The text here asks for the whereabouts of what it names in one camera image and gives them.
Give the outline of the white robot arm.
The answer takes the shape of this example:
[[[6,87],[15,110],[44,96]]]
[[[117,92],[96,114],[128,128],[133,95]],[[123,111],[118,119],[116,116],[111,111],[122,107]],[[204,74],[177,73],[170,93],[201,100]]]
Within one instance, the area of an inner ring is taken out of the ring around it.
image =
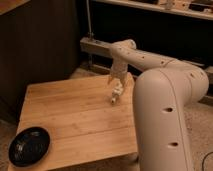
[[[132,104],[140,171],[194,171],[184,107],[209,88],[206,72],[175,58],[140,51],[131,40],[109,46],[110,78],[126,82],[132,65],[142,73]]]

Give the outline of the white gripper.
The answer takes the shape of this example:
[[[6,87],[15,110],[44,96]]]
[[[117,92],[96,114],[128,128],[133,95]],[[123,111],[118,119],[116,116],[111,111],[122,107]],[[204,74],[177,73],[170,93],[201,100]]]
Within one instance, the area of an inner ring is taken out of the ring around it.
[[[125,91],[126,85],[127,85],[127,79],[125,78],[127,74],[127,70],[128,70],[128,64],[125,61],[114,59],[113,64],[111,66],[110,75],[108,77],[107,84],[110,84],[114,80],[114,78],[121,79],[120,83],[122,85],[123,91]]]

